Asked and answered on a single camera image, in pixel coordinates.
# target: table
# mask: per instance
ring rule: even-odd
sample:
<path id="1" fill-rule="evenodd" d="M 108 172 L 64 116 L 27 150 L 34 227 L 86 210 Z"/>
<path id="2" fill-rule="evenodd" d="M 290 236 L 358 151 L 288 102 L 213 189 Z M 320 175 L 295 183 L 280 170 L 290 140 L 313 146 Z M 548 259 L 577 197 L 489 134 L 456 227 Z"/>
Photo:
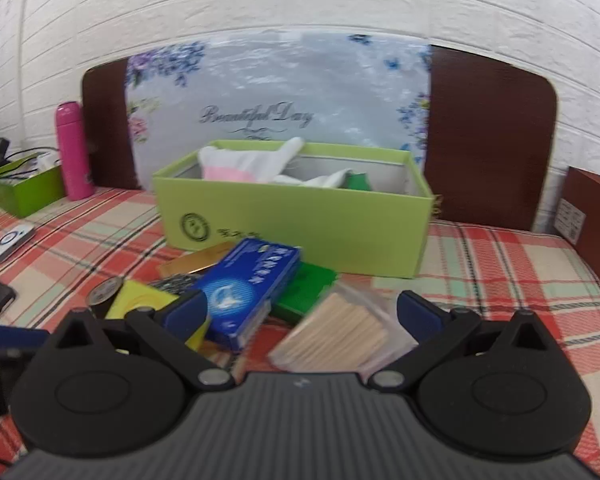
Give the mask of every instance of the table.
<path id="1" fill-rule="evenodd" d="M 165 245 L 154 197 L 146 192 L 99 189 L 86 200 L 60 200 L 32 215 L 37 231 L 0 264 L 0 280 L 18 298 L 1 324 L 52 331 L 88 292 L 111 276 L 150 282 L 155 267 L 182 254 Z M 0 236 L 19 222 L 0 211 Z M 433 221 L 421 273 L 414 280 L 345 275 L 389 300 L 410 288 L 442 306 L 468 306 L 485 319 L 509 319 L 520 306 L 541 317 L 583 377 L 593 400 L 576 455 L 600 474 L 600 282 L 560 237 Z M 266 355 L 289 328 L 269 319 L 237 358 L 205 344 L 203 352 L 229 366 L 237 379 L 273 369 Z M 0 417 L 0 457 L 24 453 L 8 416 Z"/>

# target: brown wooden headboard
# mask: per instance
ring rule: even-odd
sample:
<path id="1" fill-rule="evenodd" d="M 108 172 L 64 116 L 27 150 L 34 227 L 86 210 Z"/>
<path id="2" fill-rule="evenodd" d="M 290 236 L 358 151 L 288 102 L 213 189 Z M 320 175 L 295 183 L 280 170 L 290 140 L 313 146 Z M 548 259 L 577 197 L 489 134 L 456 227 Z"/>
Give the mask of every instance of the brown wooden headboard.
<path id="1" fill-rule="evenodd" d="M 85 72 L 84 126 L 98 186 L 138 187 L 126 124 L 126 60 Z M 554 136 L 547 79 L 477 54 L 433 47 L 425 176 L 440 218 L 531 229 Z"/>

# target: small green open box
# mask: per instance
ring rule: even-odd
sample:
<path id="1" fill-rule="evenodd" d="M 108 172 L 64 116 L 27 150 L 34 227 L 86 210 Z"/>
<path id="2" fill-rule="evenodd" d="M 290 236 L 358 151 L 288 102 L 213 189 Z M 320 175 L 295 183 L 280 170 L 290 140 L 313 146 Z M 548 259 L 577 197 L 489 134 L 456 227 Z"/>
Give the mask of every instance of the small green open box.
<path id="1" fill-rule="evenodd" d="M 36 154 L 28 155 L 2 166 L 0 176 L 17 174 L 23 162 L 35 156 Z M 0 180 L 0 208 L 17 218 L 27 217 L 63 196 L 64 183 L 59 166 L 17 183 Z"/>
<path id="2" fill-rule="evenodd" d="M 272 140 L 216 140 L 229 150 L 280 147 Z M 302 260 L 336 270 L 410 278 L 427 241 L 434 196 L 410 152 L 307 143 L 285 174 L 309 180 L 348 168 L 373 191 L 202 179 L 197 152 L 154 174 L 169 245 L 197 251 L 255 236 L 299 246 Z"/>

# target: white remote control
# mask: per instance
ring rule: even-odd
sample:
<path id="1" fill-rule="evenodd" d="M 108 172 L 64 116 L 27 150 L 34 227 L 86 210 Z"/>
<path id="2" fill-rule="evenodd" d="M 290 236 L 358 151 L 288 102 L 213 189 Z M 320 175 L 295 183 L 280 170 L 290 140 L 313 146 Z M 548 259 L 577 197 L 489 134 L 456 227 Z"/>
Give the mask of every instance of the white remote control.
<path id="1" fill-rule="evenodd" d="M 0 262 L 6 260 L 18 247 L 35 233 L 32 224 L 18 224 L 0 238 Z"/>

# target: pink fabric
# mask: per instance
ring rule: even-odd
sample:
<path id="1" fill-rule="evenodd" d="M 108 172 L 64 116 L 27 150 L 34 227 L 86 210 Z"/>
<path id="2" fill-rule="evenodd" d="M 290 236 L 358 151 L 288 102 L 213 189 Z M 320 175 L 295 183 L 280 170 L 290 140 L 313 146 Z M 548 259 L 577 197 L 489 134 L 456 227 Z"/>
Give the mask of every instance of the pink fabric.
<path id="1" fill-rule="evenodd" d="M 205 180 L 228 180 L 230 182 L 256 182 L 256 178 L 248 171 L 235 168 L 218 168 L 205 166 L 203 176 Z"/>

